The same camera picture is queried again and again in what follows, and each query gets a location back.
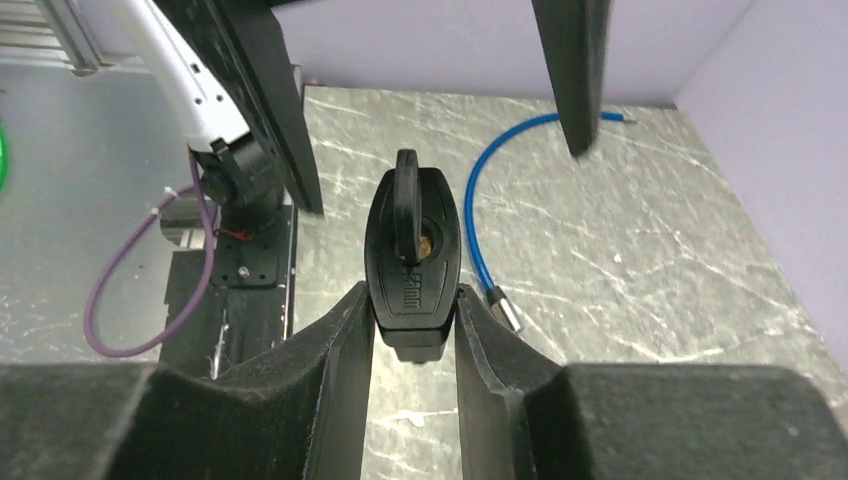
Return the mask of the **black head key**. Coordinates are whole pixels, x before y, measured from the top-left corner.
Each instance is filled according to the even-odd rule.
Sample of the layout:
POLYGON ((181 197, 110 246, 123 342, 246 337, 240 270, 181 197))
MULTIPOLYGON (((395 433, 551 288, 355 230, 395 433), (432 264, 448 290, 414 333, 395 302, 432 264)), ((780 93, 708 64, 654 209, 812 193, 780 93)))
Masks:
POLYGON ((397 152, 393 187, 393 225, 397 252, 406 266, 420 263, 422 202, 418 156, 415 150, 397 152))

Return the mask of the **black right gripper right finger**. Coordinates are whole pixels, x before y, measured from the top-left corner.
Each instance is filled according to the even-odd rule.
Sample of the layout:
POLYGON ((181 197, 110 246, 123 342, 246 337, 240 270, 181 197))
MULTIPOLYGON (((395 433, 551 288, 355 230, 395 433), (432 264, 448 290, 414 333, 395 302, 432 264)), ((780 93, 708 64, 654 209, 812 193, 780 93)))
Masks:
POLYGON ((820 391, 765 365, 558 364, 456 303, 467 479, 843 479, 847 439, 820 391))

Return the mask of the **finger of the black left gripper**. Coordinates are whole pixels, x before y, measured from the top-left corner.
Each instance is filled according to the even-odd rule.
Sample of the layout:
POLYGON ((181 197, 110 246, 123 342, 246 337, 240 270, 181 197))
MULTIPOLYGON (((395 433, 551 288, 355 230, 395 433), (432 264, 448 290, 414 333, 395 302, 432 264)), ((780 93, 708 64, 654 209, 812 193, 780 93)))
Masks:
POLYGON ((598 135, 611 0, 533 0, 560 124, 572 156, 598 135))
POLYGON ((202 161, 212 197, 247 206, 286 190, 302 210, 320 215, 319 175, 303 101, 274 1, 160 1, 157 6, 233 100, 249 132, 216 136, 202 161))

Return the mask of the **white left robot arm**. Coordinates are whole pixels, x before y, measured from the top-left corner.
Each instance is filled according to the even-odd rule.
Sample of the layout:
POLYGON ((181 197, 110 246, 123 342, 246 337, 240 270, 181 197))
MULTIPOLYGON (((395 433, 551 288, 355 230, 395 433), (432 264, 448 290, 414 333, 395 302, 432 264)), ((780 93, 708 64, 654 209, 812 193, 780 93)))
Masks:
MULTIPOLYGON (((177 117, 205 194, 264 229, 269 196, 324 211, 319 174, 283 30, 271 1, 113 1, 110 9, 177 117)), ((532 5, 570 153, 598 135, 608 1, 532 5)))

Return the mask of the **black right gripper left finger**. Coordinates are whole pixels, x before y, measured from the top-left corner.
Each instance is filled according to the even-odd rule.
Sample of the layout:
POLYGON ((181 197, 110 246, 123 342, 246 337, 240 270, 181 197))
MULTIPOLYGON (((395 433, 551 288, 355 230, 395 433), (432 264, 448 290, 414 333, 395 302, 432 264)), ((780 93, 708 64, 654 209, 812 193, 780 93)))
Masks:
POLYGON ((374 323, 356 284, 215 380, 152 363, 5 365, 5 479, 357 479, 374 323))

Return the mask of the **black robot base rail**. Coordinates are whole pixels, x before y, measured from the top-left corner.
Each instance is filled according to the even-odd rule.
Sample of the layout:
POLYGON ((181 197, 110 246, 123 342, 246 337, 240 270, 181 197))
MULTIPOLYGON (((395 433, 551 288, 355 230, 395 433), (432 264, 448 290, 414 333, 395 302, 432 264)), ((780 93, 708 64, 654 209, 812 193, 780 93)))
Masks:
POLYGON ((210 283, 190 317, 163 341, 160 362, 215 379, 286 340, 293 331, 297 227, 290 204, 261 233, 225 210, 215 224, 210 283))

